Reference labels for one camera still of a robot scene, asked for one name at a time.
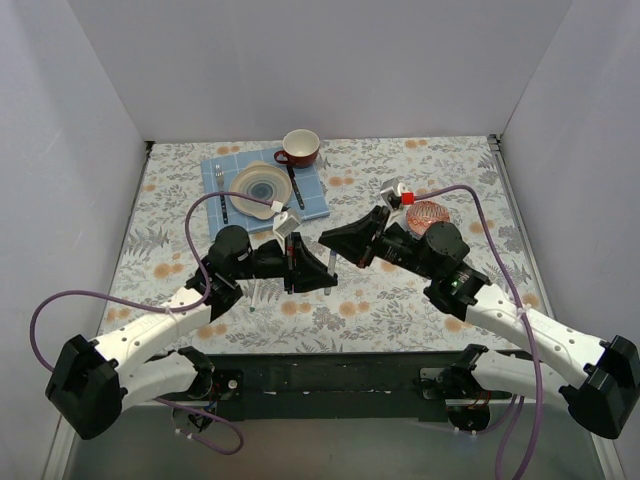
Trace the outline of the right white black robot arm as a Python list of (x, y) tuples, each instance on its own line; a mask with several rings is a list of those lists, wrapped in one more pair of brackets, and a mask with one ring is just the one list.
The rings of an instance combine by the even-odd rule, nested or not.
[(518, 305), (466, 263), (470, 248), (454, 224), (435, 222), (415, 238), (389, 224), (389, 216), (376, 206), (354, 223), (323, 232), (319, 242), (359, 268), (380, 258), (429, 280), (423, 292), (439, 311), (537, 356), (563, 379), (558, 391), (578, 424), (607, 439), (620, 436), (639, 400), (639, 352), (632, 341), (584, 334)]

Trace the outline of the white green marker pen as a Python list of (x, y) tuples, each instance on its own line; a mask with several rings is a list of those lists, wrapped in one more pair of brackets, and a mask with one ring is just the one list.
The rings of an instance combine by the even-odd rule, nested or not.
[(250, 302), (250, 312), (253, 313), (256, 311), (256, 304), (259, 299), (259, 289), (260, 289), (260, 280), (255, 279), (253, 283), (253, 291)]

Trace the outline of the white blue marker pen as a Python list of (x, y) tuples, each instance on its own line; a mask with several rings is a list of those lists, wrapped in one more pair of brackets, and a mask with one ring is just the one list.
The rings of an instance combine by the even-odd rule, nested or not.
[[(327, 263), (327, 273), (330, 275), (334, 275), (335, 273), (335, 265), (337, 260), (337, 254), (335, 251), (331, 250), (329, 255), (329, 260)], [(327, 287), (324, 289), (324, 295), (329, 296), (331, 294), (331, 287)]]

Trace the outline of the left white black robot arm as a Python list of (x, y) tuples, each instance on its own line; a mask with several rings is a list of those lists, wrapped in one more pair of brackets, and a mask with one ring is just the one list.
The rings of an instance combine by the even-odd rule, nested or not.
[(184, 347), (162, 359), (155, 356), (228, 312), (243, 296), (240, 281), (280, 278), (287, 293), (338, 283), (297, 232), (253, 248), (244, 228), (227, 226), (202, 262), (204, 267), (157, 311), (92, 340), (77, 335), (64, 344), (45, 395), (82, 439), (102, 434), (138, 403), (169, 393), (205, 398), (214, 371), (206, 355)]

